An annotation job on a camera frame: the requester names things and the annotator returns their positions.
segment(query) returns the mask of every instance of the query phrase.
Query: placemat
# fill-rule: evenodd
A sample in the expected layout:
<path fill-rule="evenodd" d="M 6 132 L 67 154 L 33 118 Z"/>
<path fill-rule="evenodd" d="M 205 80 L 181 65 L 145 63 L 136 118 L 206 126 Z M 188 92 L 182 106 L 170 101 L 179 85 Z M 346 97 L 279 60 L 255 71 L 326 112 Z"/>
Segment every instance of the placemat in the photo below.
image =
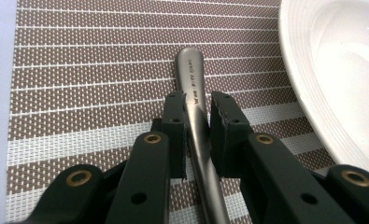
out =
<path fill-rule="evenodd" d="M 279 0 L 19 0 L 7 158 L 7 221 L 26 218 L 53 178 L 128 158 L 175 90 L 174 57 L 205 56 L 206 96 L 231 94 L 256 132 L 305 167 L 334 162 L 299 106 L 280 53 Z M 192 168 L 171 183 L 170 223 L 202 223 Z M 221 186 L 232 223 L 250 223 L 238 179 Z"/>

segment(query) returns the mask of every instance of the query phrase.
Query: utensil handle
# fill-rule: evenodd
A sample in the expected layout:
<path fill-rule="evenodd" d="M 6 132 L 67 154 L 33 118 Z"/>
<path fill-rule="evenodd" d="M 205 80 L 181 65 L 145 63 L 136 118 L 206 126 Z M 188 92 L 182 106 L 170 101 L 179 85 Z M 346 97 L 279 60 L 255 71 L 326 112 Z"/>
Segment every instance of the utensil handle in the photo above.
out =
<path fill-rule="evenodd" d="M 210 159 L 203 55 L 198 49 L 183 49 L 176 57 L 176 67 L 177 88 L 187 94 L 192 168 L 206 223 L 229 223 L 219 177 Z"/>

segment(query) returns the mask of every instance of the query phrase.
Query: white plate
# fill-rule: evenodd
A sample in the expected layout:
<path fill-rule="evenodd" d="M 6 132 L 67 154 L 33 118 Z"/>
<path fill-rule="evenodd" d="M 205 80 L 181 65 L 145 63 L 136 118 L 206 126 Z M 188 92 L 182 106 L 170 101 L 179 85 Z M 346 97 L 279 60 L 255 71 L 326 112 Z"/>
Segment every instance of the white plate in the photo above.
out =
<path fill-rule="evenodd" d="M 282 0 L 291 84 L 337 163 L 369 171 L 369 0 Z"/>

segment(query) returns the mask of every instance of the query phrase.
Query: woven placemat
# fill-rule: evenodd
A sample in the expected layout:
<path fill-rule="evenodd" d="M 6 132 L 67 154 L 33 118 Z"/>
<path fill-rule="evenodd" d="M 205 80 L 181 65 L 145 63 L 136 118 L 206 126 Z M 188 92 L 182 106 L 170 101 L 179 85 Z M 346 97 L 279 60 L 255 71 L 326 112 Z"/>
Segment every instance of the woven placemat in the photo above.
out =
<path fill-rule="evenodd" d="M 65 168 L 107 170 L 175 90 L 174 57 L 205 56 L 206 94 L 224 91 L 256 132 L 305 167 L 334 164 L 299 106 L 277 33 L 278 0 L 19 0 L 7 158 L 7 221 L 26 218 Z M 250 223 L 239 180 L 223 179 L 232 223 Z M 203 222 L 192 168 L 172 180 L 170 223 Z"/>

